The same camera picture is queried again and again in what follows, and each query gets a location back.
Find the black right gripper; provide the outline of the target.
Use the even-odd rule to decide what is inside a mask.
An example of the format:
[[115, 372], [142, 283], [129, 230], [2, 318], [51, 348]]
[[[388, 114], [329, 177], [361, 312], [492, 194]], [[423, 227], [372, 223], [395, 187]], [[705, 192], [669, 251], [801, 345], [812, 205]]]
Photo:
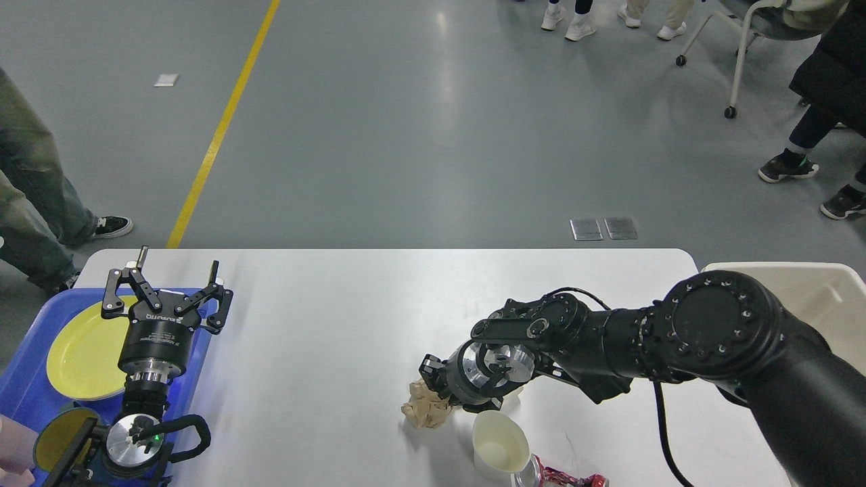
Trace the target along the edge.
[[499, 412], [503, 397], [532, 379], [535, 356], [526, 346], [465, 342], [451, 358], [425, 355], [419, 373], [441, 400], [465, 412]]

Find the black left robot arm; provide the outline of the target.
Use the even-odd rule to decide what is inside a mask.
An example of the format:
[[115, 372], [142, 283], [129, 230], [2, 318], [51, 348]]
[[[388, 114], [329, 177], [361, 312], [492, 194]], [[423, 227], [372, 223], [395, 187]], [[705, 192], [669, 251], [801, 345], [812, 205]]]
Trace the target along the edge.
[[187, 372], [197, 335], [223, 330], [233, 292], [219, 279], [217, 261], [208, 283], [192, 295], [154, 289], [143, 276], [146, 256], [142, 247], [136, 261], [109, 272], [99, 305], [101, 318], [127, 322], [116, 351], [124, 374], [120, 410], [105, 422], [87, 408], [71, 407], [49, 422], [33, 449], [47, 486], [114, 486], [124, 479], [167, 486], [170, 465], [210, 446], [203, 417], [167, 419], [165, 413], [170, 387]]

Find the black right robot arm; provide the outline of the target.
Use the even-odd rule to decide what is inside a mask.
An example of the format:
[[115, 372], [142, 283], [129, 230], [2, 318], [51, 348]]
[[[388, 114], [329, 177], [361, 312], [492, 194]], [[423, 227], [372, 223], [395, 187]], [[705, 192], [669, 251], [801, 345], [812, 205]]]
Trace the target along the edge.
[[634, 378], [704, 379], [751, 411], [798, 485], [863, 486], [864, 375], [759, 281], [703, 272], [638, 309], [593, 310], [578, 293], [561, 287], [535, 301], [507, 300], [451, 358], [425, 356], [421, 378], [471, 413], [499, 410], [541, 375], [578, 386], [594, 403], [627, 394]]

